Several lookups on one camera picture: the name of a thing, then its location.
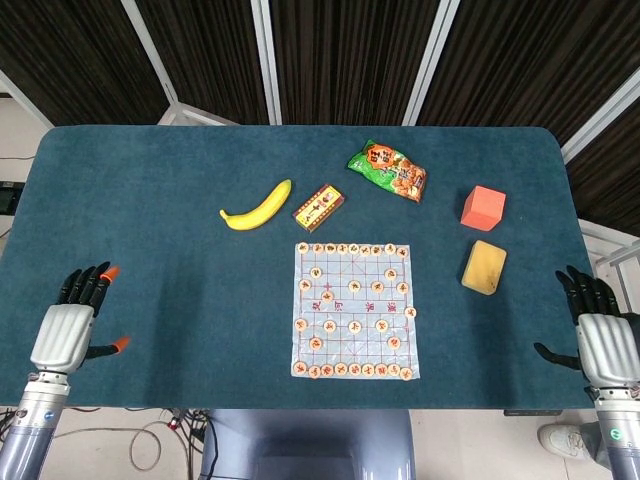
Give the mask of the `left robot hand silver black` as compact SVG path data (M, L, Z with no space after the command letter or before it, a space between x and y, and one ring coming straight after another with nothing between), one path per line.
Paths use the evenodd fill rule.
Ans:
M131 341L123 336L108 345L93 345L92 331L107 290L120 268L104 262L67 276L55 304L42 320L30 360L41 372L71 374L85 361L123 352Z

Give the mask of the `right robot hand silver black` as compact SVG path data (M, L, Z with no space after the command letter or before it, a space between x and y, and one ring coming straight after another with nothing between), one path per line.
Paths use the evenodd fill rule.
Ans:
M620 311L612 288L567 266L556 271L577 337L575 356L554 353L540 342L536 352L547 362L581 372L593 390L639 385L639 315Z

